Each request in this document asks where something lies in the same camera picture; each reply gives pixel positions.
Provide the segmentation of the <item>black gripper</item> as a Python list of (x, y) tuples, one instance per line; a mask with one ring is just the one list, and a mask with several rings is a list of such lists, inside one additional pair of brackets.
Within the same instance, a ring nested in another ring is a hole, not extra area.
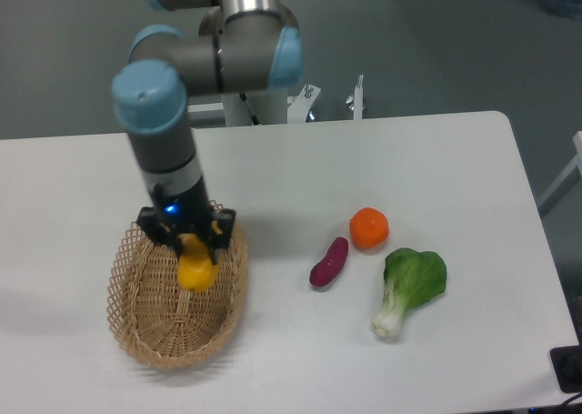
[(152, 207), (142, 207), (136, 223), (155, 246), (166, 246), (177, 256), (182, 255), (179, 235), (194, 234), (206, 244), (213, 264), (229, 249), (236, 223), (233, 209), (211, 208), (205, 180), (200, 177), (187, 190), (170, 194), (168, 186), (154, 185), (150, 192)]

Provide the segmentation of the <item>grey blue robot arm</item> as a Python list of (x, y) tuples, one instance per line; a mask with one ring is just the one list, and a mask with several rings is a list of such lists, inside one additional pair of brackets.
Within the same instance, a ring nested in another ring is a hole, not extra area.
[(217, 29), (184, 37), (151, 25), (135, 38), (112, 83), (115, 115), (125, 129), (152, 206), (137, 223), (158, 246), (185, 253), (182, 236), (198, 237), (213, 263), (231, 241), (236, 214), (212, 207), (187, 122), (193, 96), (291, 86), (303, 75), (299, 30), (279, 0), (148, 0), (162, 10), (215, 7)]

